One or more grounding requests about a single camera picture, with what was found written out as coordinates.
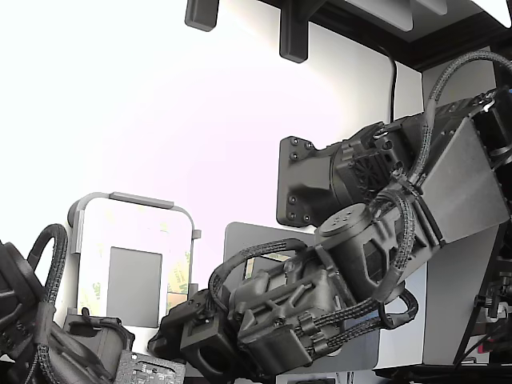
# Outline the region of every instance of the circuit board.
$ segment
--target circuit board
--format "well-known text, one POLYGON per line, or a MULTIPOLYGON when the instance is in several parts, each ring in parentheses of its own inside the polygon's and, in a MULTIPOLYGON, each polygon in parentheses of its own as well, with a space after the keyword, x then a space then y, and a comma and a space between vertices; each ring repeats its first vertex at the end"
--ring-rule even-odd
POLYGON ((124 350, 114 384, 183 384, 185 366, 124 350))

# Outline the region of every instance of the shelf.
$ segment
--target shelf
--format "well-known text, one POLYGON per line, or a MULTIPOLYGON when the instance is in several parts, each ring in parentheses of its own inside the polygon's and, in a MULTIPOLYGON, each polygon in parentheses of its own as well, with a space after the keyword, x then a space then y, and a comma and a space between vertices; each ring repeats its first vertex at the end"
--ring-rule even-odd
MULTIPOLYGON (((471 6, 476 6, 469 0, 449 0, 446 15, 430 12, 432 22, 422 15, 418 22, 421 33, 418 32, 419 28, 411 32, 399 30, 371 14, 365 14, 345 0, 255 1, 281 10, 280 55, 294 62, 307 60, 308 22, 383 54, 387 50, 398 62, 420 72, 470 50, 500 44, 512 38, 512 30, 505 28, 488 13, 471 9, 471 6)), ((218 2, 189 0, 186 24, 202 30, 213 29, 217 23, 218 2)))

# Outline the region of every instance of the black power cord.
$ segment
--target black power cord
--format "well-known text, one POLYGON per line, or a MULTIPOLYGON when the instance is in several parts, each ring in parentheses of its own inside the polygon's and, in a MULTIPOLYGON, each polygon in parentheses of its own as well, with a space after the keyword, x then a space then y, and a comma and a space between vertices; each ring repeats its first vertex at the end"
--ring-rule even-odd
POLYGON ((502 324, 500 324, 499 326, 497 326, 496 328, 493 328, 492 330, 489 330, 483 337, 481 337, 475 344, 473 344, 471 346, 471 348, 469 348, 463 356, 460 357, 459 360, 457 360, 457 362, 455 363, 455 369, 459 368, 460 365, 462 364, 462 362, 464 362, 464 360, 466 360, 466 358, 470 355, 471 352, 473 352, 474 350, 476 350, 481 344, 483 344, 484 342, 486 342, 487 340, 489 340, 490 338, 492 338, 493 336, 495 336, 501 329, 503 329, 505 327, 505 325, 507 325, 509 323, 509 320, 508 320, 508 314, 507 314, 507 320, 505 320, 502 324))
POLYGON ((390 124, 394 122, 394 97, 396 93, 396 87, 397 87, 397 76, 398 76, 398 68, 397 68, 397 62, 394 60, 393 56, 391 56, 390 52, 384 48, 383 46, 380 46, 377 44, 377 46, 384 51, 387 58, 390 60, 391 63, 391 69, 392 69, 392 77, 391 77, 391 90, 390 90, 390 124))

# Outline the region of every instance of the gray rectangle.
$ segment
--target gray rectangle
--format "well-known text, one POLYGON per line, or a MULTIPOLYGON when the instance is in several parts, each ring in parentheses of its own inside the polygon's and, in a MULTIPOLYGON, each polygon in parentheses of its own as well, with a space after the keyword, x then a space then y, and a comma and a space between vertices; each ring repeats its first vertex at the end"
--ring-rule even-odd
POLYGON ((161 254, 111 247, 106 315, 124 326, 156 328, 161 275, 161 254))

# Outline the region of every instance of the black shelf bracket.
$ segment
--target black shelf bracket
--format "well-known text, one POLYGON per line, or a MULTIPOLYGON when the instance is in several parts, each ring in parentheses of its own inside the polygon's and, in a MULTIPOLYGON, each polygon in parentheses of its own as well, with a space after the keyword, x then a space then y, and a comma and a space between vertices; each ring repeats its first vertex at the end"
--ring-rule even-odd
POLYGON ((292 62, 308 56, 309 22, 326 0, 285 0, 281 8, 279 54, 292 62))
POLYGON ((217 25, 218 2, 219 0, 188 0, 185 24, 210 32, 217 25))

